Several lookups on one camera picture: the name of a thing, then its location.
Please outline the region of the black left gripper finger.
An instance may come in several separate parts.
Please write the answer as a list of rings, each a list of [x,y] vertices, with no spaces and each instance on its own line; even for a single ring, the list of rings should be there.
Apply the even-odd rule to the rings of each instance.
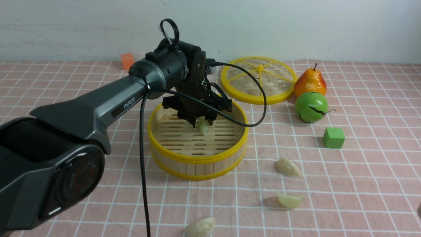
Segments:
[[[212,126],[214,122],[214,116],[205,116],[205,120],[208,122],[209,126]]]
[[[195,128],[197,119],[198,119],[197,117],[188,117],[187,121]]]

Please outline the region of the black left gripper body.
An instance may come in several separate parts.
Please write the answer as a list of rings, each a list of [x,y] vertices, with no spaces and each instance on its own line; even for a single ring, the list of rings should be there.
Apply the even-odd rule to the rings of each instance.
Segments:
[[[179,119],[187,121],[188,117],[214,116],[216,120],[222,111],[233,110],[233,101],[220,86],[206,77],[201,81],[178,82],[175,89],[175,92],[170,92],[171,96],[164,97],[162,106],[177,111]]]

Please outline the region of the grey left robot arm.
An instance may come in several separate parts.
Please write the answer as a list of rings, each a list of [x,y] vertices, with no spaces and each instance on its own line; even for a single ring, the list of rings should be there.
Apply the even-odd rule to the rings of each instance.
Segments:
[[[39,106],[1,125],[1,236],[30,230],[84,200],[101,180],[111,153],[107,129],[136,103],[163,99],[188,123],[233,103],[212,92],[214,59],[200,47],[163,39],[128,76],[74,99]]]

